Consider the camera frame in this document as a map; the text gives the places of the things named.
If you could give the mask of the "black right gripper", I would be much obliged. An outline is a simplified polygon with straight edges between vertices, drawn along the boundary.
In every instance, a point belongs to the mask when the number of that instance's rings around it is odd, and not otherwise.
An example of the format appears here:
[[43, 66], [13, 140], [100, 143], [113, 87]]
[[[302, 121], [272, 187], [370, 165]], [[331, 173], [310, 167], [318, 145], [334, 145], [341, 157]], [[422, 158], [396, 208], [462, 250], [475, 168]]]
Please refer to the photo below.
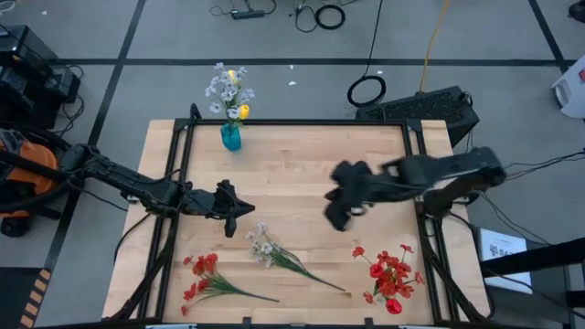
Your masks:
[[[364, 161], [354, 164], [342, 161], [331, 173], [331, 179], [339, 188], [355, 188], [363, 184], [362, 203], [394, 201], [394, 181], [381, 175], [372, 175], [370, 167]], [[352, 217], [364, 215], [363, 207], [352, 207], [337, 195], [326, 194], [324, 197], [329, 201], [324, 209], [324, 216], [337, 231], [346, 231]]]

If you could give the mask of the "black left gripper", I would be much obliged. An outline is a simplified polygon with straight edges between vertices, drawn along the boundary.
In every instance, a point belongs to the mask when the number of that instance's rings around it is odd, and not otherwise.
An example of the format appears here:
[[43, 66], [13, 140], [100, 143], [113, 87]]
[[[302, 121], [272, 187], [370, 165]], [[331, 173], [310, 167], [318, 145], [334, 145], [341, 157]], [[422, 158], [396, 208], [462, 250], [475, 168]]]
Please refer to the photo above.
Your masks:
[[[189, 214], [205, 218], [223, 218], [224, 214], [213, 209], [215, 197], [212, 193], [196, 189], [189, 192]], [[231, 239], [237, 229], [237, 219], [254, 211], [254, 206], [237, 197], [235, 186], [225, 179], [218, 183], [218, 204], [235, 210], [226, 217], [225, 237]]]

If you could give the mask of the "white artificial flower bunch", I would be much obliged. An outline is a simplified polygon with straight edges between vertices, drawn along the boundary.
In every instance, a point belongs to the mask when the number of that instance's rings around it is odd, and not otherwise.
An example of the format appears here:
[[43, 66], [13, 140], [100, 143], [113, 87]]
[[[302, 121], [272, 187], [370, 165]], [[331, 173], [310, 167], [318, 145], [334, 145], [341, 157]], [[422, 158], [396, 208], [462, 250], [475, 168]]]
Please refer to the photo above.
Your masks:
[[251, 257], [257, 262], [263, 263], [267, 269], [270, 269], [272, 266], [277, 266], [341, 292], [345, 291], [345, 289], [312, 274], [295, 254], [273, 241], [268, 235], [268, 226], [266, 223], [257, 222], [255, 228], [247, 233], [245, 239], [250, 241]]
[[255, 91], [252, 88], [244, 86], [244, 80], [248, 76], [248, 70], [245, 67], [234, 69], [237, 72], [239, 82], [234, 84], [230, 78], [228, 69], [222, 62], [214, 65], [217, 75], [211, 79], [209, 85], [205, 88], [205, 96], [214, 100], [209, 105], [209, 110], [213, 113], [223, 112], [227, 118], [227, 123], [241, 126], [244, 120], [239, 118], [239, 107], [242, 104], [250, 106], [250, 101], [255, 98]]

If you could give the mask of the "red artificial flower bunch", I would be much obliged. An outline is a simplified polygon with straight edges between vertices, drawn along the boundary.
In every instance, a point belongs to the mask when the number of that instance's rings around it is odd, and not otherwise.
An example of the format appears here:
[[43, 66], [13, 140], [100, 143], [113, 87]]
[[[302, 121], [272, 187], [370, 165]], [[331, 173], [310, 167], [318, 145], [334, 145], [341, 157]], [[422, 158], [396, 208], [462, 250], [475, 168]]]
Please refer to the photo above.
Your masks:
[[241, 295], [269, 302], [279, 302], [273, 298], [246, 292], [230, 283], [217, 269], [218, 255], [216, 253], [197, 257], [188, 256], [184, 258], [183, 264], [189, 266], [197, 278], [183, 292], [184, 303], [180, 307], [180, 312], [184, 317], [187, 317], [189, 311], [198, 303], [224, 295]]
[[408, 300], [415, 292], [414, 285], [422, 285], [425, 280], [419, 271], [414, 271], [412, 267], [406, 262], [406, 256], [413, 254], [414, 250], [410, 245], [400, 244], [402, 249], [402, 256], [391, 256], [386, 250], [382, 250], [377, 255], [377, 260], [372, 261], [366, 256], [366, 251], [363, 247], [357, 246], [352, 250], [352, 257], [354, 259], [364, 259], [368, 264], [368, 274], [374, 280], [374, 288], [371, 292], [364, 292], [363, 298], [368, 304], [383, 304], [385, 302], [374, 301], [374, 289], [376, 281], [400, 281], [403, 283], [403, 288], [396, 295]]

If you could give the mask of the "blue glass vase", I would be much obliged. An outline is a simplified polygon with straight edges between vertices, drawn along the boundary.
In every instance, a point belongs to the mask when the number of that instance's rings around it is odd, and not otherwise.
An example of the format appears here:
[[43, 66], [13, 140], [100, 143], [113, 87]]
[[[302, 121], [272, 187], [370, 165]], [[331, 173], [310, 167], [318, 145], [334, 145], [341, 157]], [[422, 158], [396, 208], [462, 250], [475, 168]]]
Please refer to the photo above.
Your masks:
[[225, 123], [220, 129], [220, 133], [222, 143], [229, 151], [235, 152], [241, 148], [241, 137], [238, 126]]

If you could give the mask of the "clear glass vase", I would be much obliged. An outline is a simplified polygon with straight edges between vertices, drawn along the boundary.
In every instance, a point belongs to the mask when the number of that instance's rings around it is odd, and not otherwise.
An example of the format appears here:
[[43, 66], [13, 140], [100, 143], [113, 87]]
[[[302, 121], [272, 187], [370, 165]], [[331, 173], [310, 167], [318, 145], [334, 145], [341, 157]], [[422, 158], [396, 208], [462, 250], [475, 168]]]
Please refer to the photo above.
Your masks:
[[374, 289], [374, 301], [375, 302], [387, 302], [399, 303], [396, 295], [403, 288], [403, 283], [400, 281], [382, 281], [378, 280], [375, 284]]

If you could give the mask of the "black perforated computer case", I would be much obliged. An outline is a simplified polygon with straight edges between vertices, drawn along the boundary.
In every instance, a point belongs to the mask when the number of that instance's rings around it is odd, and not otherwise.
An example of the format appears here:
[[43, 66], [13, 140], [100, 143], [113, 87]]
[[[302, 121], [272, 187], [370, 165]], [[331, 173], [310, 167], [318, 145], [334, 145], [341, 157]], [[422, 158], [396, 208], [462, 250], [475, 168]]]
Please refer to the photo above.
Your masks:
[[359, 121], [444, 121], [454, 147], [480, 121], [469, 92], [453, 86], [357, 110]]

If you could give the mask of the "black beam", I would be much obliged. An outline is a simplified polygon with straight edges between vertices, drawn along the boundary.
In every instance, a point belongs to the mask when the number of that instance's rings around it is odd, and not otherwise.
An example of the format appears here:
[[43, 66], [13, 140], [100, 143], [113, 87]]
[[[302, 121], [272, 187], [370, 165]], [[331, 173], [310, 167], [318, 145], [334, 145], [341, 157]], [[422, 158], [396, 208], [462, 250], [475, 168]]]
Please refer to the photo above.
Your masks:
[[585, 261], [585, 238], [482, 261], [484, 277], [541, 271]]

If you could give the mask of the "orange black shop vacuum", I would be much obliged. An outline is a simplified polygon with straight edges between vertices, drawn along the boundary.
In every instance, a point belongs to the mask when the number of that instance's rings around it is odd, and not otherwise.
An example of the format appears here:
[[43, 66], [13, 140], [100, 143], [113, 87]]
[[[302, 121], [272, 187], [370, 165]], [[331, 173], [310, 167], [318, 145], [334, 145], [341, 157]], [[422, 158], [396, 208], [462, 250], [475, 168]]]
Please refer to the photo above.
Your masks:
[[[0, 129], [0, 151], [20, 155], [51, 169], [58, 168], [53, 152], [43, 144], [29, 141], [15, 130]], [[26, 201], [57, 186], [53, 180], [0, 161], [0, 204]], [[32, 215], [59, 220], [61, 213], [46, 206], [14, 211], [0, 211], [0, 232], [10, 238], [25, 235]]]

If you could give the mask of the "black mat with hazard stripes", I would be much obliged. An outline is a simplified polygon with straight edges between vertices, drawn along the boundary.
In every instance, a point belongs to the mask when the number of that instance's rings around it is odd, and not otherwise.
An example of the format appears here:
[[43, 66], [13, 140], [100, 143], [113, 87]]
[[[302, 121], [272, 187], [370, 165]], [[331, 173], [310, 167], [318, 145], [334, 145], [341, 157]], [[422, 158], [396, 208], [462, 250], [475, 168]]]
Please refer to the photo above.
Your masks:
[[0, 268], [0, 329], [33, 329], [45, 298], [47, 268]]

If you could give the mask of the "black electronics stack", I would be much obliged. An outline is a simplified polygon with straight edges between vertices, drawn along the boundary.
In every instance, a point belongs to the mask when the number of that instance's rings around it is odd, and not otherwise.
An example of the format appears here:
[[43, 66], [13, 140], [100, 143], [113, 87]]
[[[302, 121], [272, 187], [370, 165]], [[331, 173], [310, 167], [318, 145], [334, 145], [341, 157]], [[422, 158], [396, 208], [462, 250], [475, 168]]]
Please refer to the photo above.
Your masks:
[[79, 87], [80, 77], [31, 28], [0, 24], [0, 121], [52, 129]]

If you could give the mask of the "white bucket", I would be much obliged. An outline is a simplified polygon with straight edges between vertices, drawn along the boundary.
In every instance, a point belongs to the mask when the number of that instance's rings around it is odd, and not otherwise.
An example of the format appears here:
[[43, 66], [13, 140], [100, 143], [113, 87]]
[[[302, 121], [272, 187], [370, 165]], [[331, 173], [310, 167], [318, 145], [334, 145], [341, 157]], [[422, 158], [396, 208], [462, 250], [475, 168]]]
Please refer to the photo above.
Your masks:
[[570, 118], [585, 120], [585, 54], [551, 86], [560, 111]]

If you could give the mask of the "black aluminium table frame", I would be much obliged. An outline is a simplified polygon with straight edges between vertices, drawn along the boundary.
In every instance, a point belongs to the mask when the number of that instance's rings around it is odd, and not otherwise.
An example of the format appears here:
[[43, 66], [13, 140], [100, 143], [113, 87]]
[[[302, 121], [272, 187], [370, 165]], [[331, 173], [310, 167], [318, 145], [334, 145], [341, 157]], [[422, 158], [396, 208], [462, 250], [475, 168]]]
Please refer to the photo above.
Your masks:
[[[386, 250], [400, 255], [400, 244], [410, 245], [407, 257], [415, 271], [424, 271], [419, 226], [412, 202], [382, 204], [357, 218], [347, 232], [338, 232], [324, 217], [325, 194], [333, 188], [329, 175], [341, 161], [364, 160], [372, 167], [408, 152], [406, 140], [415, 134], [401, 125], [342, 121], [247, 121], [242, 148], [232, 153], [221, 142], [219, 125], [197, 124], [192, 137], [172, 120], [152, 121], [138, 151], [144, 175], [159, 177], [175, 151], [173, 162], [182, 167], [195, 187], [213, 190], [224, 179], [255, 210], [239, 219], [235, 235], [224, 235], [221, 222], [181, 217], [169, 267], [153, 283], [146, 311], [170, 323], [273, 324], [284, 328], [312, 324], [432, 324], [449, 315], [449, 301], [440, 279], [416, 287], [403, 310], [392, 315], [381, 305], [365, 302], [372, 288], [365, 260], [354, 259], [352, 250], [362, 246], [369, 259]], [[312, 274], [343, 289], [336, 290], [295, 272], [272, 266], [267, 269], [250, 255], [247, 233], [257, 222], [268, 226], [268, 235], [295, 254]], [[184, 317], [183, 292], [197, 280], [188, 256], [218, 255], [217, 269], [236, 287], [279, 300], [269, 302], [241, 295], [224, 295], [195, 305]]]

